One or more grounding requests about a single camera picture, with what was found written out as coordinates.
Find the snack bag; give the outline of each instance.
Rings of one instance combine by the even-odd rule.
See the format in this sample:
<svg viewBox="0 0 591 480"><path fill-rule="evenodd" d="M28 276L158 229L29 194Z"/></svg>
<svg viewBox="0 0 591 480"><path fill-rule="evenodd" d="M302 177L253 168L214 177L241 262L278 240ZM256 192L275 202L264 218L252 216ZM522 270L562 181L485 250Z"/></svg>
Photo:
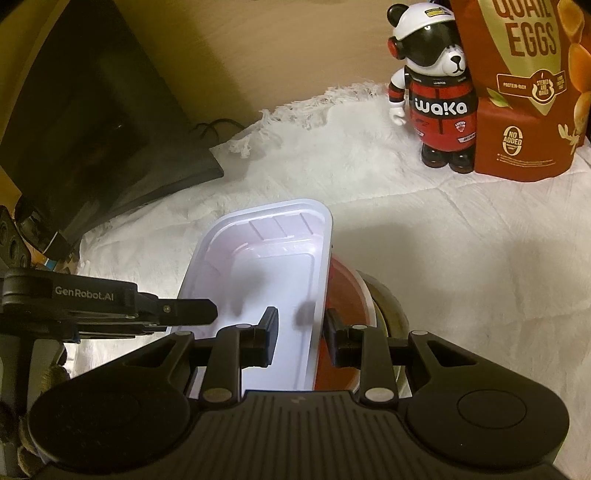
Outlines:
<svg viewBox="0 0 591 480"><path fill-rule="evenodd" d="M591 105L591 17L573 0L452 0L479 97L475 170L568 170Z"/></svg>

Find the plastic tray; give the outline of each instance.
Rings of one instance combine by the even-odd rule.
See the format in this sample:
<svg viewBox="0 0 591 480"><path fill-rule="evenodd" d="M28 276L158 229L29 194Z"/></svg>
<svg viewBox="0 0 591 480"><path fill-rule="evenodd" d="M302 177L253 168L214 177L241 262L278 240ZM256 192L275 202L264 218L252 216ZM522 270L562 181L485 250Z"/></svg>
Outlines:
<svg viewBox="0 0 591 480"><path fill-rule="evenodd" d="M256 324L279 309L279 336L268 368L242 372L243 390L313 390L330 262L332 216L315 200L292 200L219 219L193 255L179 298L211 299L211 325L183 327L197 338L225 326ZM191 396L199 391L199 372Z"/></svg>

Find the white fluffy rug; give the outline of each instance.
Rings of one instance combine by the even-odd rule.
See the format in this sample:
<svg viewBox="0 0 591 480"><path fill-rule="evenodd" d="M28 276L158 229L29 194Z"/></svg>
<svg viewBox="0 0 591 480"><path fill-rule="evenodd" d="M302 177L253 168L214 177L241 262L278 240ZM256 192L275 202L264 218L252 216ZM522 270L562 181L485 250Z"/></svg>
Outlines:
<svg viewBox="0 0 591 480"><path fill-rule="evenodd" d="M264 112L213 149L226 176L88 233L79 273L175 297L222 215L297 197L335 219L335 253L386 284L426 329L547 385L566 402L556 465L591 479L591 148L566 174L522 184L431 170L388 119L381 86L355 85ZM144 340L85 342L80 372Z"/></svg>

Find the toy figure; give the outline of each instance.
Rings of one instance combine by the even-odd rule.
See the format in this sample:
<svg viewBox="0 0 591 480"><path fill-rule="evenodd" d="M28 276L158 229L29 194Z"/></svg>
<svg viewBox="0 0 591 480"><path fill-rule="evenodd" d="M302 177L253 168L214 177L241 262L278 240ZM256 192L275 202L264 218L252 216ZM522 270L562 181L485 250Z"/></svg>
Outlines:
<svg viewBox="0 0 591 480"><path fill-rule="evenodd" d="M394 36L390 53L406 65L392 75L390 118L404 125L404 92L410 121L421 137L427 167L449 164L453 171L474 170L478 98L466 67L451 10L433 3L395 4L388 9Z"/></svg>

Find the white helmet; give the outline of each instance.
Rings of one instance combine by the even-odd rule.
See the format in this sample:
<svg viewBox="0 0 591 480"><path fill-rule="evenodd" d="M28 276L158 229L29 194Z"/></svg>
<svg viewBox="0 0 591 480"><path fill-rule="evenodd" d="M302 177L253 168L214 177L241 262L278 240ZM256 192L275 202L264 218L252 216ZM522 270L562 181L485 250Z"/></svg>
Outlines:
<svg viewBox="0 0 591 480"><path fill-rule="evenodd" d="M436 4L395 4L388 8L388 21L394 27L394 37L397 40L403 40L428 25L455 19L451 10Z"/></svg>

